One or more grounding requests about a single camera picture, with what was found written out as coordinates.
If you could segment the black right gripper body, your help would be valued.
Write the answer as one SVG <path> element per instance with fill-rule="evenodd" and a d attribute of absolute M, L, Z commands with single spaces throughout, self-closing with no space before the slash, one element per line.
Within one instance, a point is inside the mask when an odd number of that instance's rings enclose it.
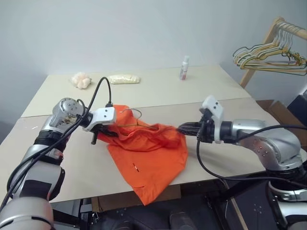
<path fill-rule="evenodd" d="M 213 142 L 214 141 L 214 120 L 212 113 L 209 109 L 201 110 L 202 117 L 200 120 L 200 129 L 197 134 L 197 140 L 200 142 Z"/>

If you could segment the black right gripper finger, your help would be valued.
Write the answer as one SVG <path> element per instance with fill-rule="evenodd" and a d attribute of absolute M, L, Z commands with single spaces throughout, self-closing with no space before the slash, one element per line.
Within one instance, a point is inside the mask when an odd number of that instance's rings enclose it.
<path fill-rule="evenodd" d="M 199 122 L 185 122 L 181 124 L 178 129 L 192 129 L 192 128 L 199 128 L 200 123 Z"/>
<path fill-rule="evenodd" d="M 197 137 L 199 134 L 199 128 L 178 128 L 177 131 L 185 136 Z"/>

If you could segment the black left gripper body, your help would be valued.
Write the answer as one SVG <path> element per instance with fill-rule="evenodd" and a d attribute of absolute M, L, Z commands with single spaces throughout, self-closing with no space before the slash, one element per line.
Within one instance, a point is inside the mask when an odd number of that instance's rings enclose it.
<path fill-rule="evenodd" d="M 103 133 L 105 135 L 108 134 L 108 126 L 107 125 L 102 125 L 102 124 L 97 124 L 94 126 L 94 134 L 98 135 L 99 133 Z"/>

